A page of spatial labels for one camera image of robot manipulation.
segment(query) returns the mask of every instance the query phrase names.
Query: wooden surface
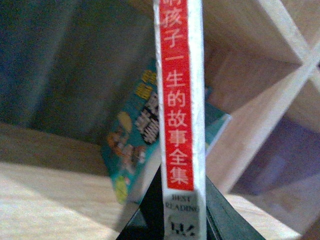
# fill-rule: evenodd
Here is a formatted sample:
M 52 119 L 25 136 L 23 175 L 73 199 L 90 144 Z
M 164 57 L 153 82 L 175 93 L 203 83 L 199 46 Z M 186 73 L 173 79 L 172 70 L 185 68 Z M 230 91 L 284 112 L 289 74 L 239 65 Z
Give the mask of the wooden surface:
M 319 195 L 320 173 L 256 196 L 245 195 L 244 197 L 303 234 L 320 216 Z
M 319 0 L 281 0 L 300 32 L 313 47 L 320 39 Z
M 49 152 L 57 144 L 54 135 L 50 142 L 46 133 L 31 133 L 6 124 L 0 127 L 0 149 L 5 149 L 8 142 L 11 144 L 8 141 L 11 138 L 14 142 L 19 139 L 28 141 L 26 135 L 32 136 L 33 141 L 38 140 L 37 144 L 34 143 L 34 151 L 43 151 L 41 139 Z M 68 153 L 73 140 L 58 138 L 60 143 L 65 143 L 60 146 L 60 153 Z M 16 146 L 24 146 L 25 141 L 16 143 Z M 21 164 L 0 162 L 1 240 L 114 240 L 137 208 L 135 204 L 123 206 L 116 202 L 108 177 L 22 165 L 27 158 L 22 151 L 20 154 L 24 159 Z M 26 163 L 32 163 L 34 156 L 28 158 L 31 159 Z M 2 161 L 10 162 L 11 159 L 9 155 L 1 155 Z M 46 158 L 45 154 L 41 158 L 43 165 L 51 161 L 58 163 L 61 158 L 58 155 L 54 159 Z M 243 197 L 226 197 L 266 239 L 295 239 L 299 236 Z
M 129 0 L 153 17 L 151 0 Z M 205 39 L 214 47 L 301 63 L 309 47 L 280 0 L 204 0 Z
M 320 70 L 316 69 L 286 115 L 301 126 L 320 133 Z
M 209 101 L 232 116 L 207 159 L 207 175 L 221 192 L 227 193 L 239 179 L 304 86 L 315 61 L 310 55 L 307 64 L 297 66 L 231 51 L 218 71 L 206 71 L 214 89 Z

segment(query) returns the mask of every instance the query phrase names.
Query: colorful book cover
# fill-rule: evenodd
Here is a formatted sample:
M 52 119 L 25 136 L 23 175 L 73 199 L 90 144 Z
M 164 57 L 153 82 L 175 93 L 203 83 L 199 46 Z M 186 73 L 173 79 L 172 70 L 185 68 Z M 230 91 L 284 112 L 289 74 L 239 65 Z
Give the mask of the colorful book cover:
M 158 146 L 158 94 L 153 59 L 106 136 L 102 157 L 117 200 L 124 203 Z

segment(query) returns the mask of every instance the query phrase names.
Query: teal book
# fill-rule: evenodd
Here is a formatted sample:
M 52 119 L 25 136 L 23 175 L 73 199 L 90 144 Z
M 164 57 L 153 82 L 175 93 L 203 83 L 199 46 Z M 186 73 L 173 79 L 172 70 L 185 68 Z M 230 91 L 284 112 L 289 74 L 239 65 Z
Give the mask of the teal book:
M 137 183 L 137 179 L 152 158 L 159 144 L 158 138 L 156 61 L 153 59 L 141 78 L 136 81 L 133 92 L 117 114 L 101 149 L 116 198 L 120 203 L 129 200 L 134 189 L 142 194 L 141 184 Z
M 206 88 L 206 99 L 212 92 Z M 161 164 L 156 62 L 152 60 L 117 114 L 102 157 L 120 203 L 140 203 Z M 206 156 L 231 116 L 205 102 Z

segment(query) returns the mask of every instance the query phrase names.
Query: bookshelf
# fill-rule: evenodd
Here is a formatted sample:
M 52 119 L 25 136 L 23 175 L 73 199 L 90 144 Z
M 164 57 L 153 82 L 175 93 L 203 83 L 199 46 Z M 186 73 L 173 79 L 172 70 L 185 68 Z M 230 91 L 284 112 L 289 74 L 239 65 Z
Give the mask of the bookshelf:
M 129 0 L 153 17 L 151 0 Z M 287 114 L 320 132 L 320 1 L 204 0 L 205 81 L 233 119 L 207 159 L 227 193 Z

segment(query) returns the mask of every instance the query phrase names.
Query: book spine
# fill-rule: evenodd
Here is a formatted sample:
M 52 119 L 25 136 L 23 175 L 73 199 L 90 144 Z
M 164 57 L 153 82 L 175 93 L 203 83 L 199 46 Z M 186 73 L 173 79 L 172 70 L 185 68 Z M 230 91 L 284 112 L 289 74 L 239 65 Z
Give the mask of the book spine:
M 202 2 L 154 0 L 165 240 L 206 240 Z

